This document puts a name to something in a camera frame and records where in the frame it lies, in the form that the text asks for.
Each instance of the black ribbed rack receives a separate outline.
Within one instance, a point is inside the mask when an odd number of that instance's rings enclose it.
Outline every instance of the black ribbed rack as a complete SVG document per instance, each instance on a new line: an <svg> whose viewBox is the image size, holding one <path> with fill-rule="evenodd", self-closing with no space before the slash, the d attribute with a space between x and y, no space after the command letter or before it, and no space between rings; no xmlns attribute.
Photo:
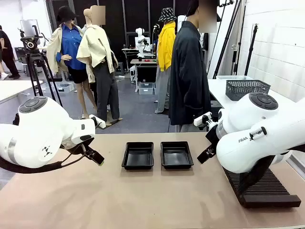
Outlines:
<svg viewBox="0 0 305 229"><path fill-rule="evenodd" d="M240 174L232 173L225 168L224 172L239 203L245 208L293 208L301 204L300 198L297 195L290 195L270 169L242 196L237 194Z"/></svg>

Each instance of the yellow hoodie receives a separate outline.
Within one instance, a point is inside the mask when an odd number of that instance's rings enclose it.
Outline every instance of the yellow hoodie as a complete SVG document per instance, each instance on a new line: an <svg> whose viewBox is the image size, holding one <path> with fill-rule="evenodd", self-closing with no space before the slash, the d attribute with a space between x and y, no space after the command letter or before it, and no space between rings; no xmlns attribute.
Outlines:
<svg viewBox="0 0 305 229"><path fill-rule="evenodd" d="M158 62L161 72L172 65L173 43L176 38L175 27L174 21L164 25L159 36Z"/></svg>

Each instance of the white sneaker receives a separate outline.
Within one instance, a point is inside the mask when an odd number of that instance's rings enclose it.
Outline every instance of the white sneaker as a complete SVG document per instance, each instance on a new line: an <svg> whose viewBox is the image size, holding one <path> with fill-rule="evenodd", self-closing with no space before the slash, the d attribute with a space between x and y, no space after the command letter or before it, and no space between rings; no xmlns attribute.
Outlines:
<svg viewBox="0 0 305 229"><path fill-rule="evenodd" d="M7 76L9 76L9 75L6 74L6 73L1 73L1 76L3 76L3 77L5 78L5 77L7 77Z"/></svg>

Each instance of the dark jacket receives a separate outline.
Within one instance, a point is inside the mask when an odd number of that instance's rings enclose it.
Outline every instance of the dark jacket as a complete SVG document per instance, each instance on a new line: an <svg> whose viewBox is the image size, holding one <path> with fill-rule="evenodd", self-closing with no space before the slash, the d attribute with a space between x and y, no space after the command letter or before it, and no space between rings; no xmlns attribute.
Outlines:
<svg viewBox="0 0 305 229"><path fill-rule="evenodd" d="M211 111L207 73L196 27L185 21L173 46L169 118L171 125L192 124Z"/></svg>

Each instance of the blue button-up shirt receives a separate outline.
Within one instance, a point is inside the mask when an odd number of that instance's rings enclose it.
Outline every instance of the blue button-up shirt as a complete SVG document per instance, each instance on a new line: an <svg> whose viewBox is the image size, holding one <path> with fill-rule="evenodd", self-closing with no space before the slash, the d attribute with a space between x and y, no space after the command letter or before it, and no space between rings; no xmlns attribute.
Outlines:
<svg viewBox="0 0 305 229"><path fill-rule="evenodd" d="M72 60L65 61L65 64L72 69L82 70L86 68L86 64L78 61L76 59L78 47L81 43L81 35L76 27L73 27L71 30L68 26L62 26L62 41L61 41L61 51L63 55L70 55ZM61 53L57 53L56 61L61 61Z"/></svg>

